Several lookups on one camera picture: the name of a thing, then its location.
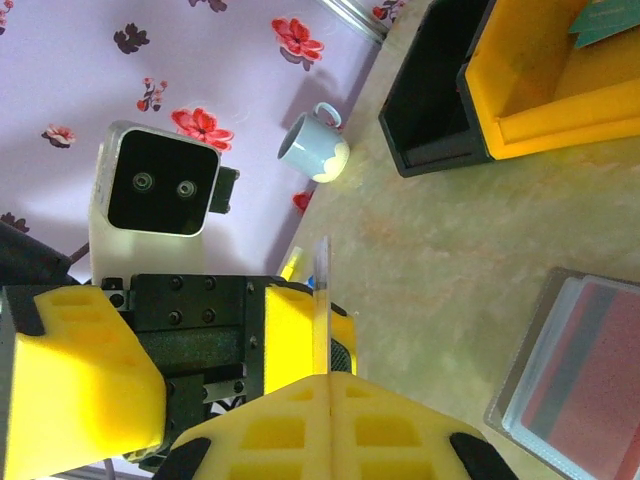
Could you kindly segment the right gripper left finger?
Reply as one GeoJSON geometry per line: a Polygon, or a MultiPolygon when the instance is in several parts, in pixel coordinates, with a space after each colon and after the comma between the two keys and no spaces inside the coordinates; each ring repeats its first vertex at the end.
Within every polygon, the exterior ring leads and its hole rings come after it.
{"type": "Polygon", "coordinates": [[[192,427],[160,479],[329,479],[327,375],[313,375],[192,427]]]}

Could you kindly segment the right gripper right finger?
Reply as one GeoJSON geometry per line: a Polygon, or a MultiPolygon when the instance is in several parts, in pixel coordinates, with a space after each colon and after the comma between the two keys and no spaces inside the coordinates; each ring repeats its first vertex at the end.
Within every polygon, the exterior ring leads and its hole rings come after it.
{"type": "Polygon", "coordinates": [[[347,373],[329,375],[334,479],[515,479],[473,426],[347,373]]]}

